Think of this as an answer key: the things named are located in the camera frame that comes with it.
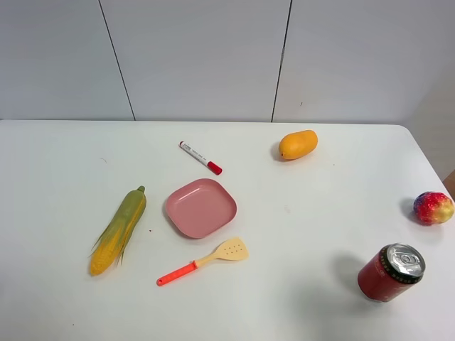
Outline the orange yellow mango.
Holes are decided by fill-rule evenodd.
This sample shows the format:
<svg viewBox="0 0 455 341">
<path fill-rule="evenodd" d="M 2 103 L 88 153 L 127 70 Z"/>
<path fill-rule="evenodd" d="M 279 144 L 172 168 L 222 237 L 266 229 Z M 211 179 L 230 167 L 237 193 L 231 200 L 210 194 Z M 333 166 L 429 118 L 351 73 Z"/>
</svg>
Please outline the orange yellow mango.
<svg viewBox="0 0 455 341">
<path fill-rule="evenodd" d="M 279 143 L 279 154 L 287 161 L 310 154 L 318 145 L 318 136 L 312 130 L 298 131 L 286 135 Z"/>
</svg>

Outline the red capped white marker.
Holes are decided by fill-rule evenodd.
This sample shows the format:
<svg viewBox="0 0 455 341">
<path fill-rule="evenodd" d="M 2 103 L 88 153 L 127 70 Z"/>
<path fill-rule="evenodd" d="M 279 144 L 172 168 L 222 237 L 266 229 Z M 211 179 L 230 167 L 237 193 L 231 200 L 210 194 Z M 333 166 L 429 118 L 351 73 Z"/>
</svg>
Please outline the red capped white marker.
<svg viewBox="0 0 455 341">
<path fill-rule="evenodd" d="M 203 164 L 207 169 L 209 169 L 212 173 L 216 175 L 220 175 L 222 173 L 222 168 L 215 164 L 212 161 L 209 161 L 207 158 L 205 158 L 202 154 L 197 152 L 193 147 L 188 145 L 186 142 L 181 141 L 179 143 L 179 147 L 185 151 L 188 155 L 192 156 L 194 159 L 196 159 L 199 163 Z"/>
</svg>

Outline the pink square plate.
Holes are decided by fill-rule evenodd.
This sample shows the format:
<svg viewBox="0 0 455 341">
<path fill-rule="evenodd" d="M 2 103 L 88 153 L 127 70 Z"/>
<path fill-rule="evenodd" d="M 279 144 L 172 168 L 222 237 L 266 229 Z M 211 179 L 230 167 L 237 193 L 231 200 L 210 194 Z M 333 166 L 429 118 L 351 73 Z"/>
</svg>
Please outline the pink square plate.
<svg viewBox="0 0 455 341">
<path fill-rule="evenodd" d="M 237 214 L 234 198 L 219 182 L 201 178 L 171 193 L 164 209 L 176 229 L 202 239 L 230 223 Z"/>
</svg>

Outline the yellow corn cob green husk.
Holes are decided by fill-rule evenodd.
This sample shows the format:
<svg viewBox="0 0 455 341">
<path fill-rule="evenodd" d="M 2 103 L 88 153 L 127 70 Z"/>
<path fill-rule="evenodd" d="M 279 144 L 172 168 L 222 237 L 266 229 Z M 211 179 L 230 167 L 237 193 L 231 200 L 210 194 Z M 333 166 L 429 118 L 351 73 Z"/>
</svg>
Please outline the yellow corn cob green husk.
<svg viewBox="0 0 455 341">
<path fill-rule="evenodd" d="M 90 258 L 89 275 L 99 276 L 123 261 L 124 252 L 146 208 L 145 187 L 127 193 L 110 223 L 98 237 Z"/>
</svg>

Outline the red soda can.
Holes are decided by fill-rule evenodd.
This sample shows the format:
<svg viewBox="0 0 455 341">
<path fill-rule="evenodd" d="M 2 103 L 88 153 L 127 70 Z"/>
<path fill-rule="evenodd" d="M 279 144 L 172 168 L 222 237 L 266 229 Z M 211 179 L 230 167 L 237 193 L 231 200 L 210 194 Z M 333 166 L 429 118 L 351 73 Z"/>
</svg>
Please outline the red soda can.
<svg viewBox="0 0 455 341">
<path fill-rule="evenodd" d="M 426 271 L 423 256 L 408 244 L 384 246 L 358 273 L 358 286 L 374 301 L 389 302 L 419 283 Z"/>
</svg>

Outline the red yellow apple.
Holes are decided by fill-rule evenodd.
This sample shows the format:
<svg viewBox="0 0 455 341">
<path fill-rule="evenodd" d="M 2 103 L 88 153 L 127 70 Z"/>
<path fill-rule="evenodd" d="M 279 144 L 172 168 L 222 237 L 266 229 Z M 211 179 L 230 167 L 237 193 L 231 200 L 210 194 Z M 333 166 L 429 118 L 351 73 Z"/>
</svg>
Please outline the red yellow apple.
<svg viewBox="0 0 455 341">
<path fill-rule="evenodd" d="M 443 224 L 454 215 L 454 204 L 450 197 L 439 192 L 425 192 L 413 203 L 417 219 L 426 224 Z"/>
</svg>

